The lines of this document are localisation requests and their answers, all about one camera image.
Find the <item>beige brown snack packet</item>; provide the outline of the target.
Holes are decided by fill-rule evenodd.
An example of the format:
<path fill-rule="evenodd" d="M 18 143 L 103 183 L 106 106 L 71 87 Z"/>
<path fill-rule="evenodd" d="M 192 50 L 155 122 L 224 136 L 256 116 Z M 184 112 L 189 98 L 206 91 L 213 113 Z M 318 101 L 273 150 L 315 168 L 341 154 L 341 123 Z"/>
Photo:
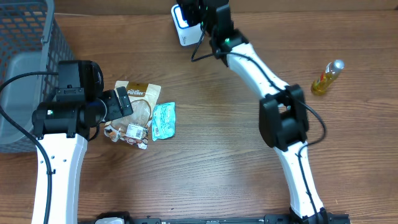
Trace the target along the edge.
<path fill-rule="evenodd" d="M 161 86 L 119 80 L 114 89 L 122 86 L 126 88 L 133 114 L 106 122 L 104 135 L 113 142 L 120 140 L 140 149 L 147 149 L 149 128 Z"/>

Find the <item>teal snack packet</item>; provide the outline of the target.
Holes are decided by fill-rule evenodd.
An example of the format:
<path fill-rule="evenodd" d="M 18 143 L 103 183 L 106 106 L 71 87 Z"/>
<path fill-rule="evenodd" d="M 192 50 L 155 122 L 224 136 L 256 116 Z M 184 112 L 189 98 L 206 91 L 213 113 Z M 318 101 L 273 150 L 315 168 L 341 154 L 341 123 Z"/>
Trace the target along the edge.
<path fill-rule="evenodd" d="M 169 139 L 175 135 L 175 103 L 163 103 L 155 106 L 152 117 L 152 140 Z"/>

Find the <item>silver capped amber bottle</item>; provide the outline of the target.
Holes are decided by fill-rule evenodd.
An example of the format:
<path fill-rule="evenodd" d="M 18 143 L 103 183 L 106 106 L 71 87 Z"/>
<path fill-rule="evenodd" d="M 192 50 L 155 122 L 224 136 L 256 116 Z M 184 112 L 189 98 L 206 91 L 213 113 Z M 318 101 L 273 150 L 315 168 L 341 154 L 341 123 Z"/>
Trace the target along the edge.
<path fill-rule="evenodd" d="M 345 63 L 340 59 L 330 62 L 321 76 L 313 81 L 311 92 L 315 95 L 324 95 L 328 87 L 339 77 L 344 67 Z"/>

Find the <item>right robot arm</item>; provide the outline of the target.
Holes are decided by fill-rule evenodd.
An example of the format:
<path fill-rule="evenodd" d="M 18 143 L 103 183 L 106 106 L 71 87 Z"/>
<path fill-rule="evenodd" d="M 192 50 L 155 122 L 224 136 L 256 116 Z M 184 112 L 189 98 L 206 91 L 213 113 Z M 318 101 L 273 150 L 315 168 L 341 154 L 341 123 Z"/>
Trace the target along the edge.
<path fill-rule="evenodd" d="M 228 1 L 178 0 L 182 19 L 209 34 L 211 56 L 238 74 L 259 98 L 259 132 L 277 153 L 290 194 L 290 223 L 328 223 L 326 209 L 313 181 L 308 159 L 308 113 L 299 85 L 281 80 L 259 58 L 253 45 L 234 26 Z"/>

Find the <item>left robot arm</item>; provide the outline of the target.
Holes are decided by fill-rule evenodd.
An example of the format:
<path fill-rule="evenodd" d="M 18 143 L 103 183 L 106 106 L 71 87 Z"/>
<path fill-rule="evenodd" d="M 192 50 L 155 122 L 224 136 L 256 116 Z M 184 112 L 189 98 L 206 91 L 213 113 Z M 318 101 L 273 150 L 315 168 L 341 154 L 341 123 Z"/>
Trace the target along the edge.
<path fill-rule="evenodd" d="M 33 112 L 33 134 L 43 147 L 32 223 L 76 223 L 81 167 L 90 129 L 129 116 L 127 90 L 104 90 L 103 73 L 90 60 L 58 63 L 55 99 Z"/>

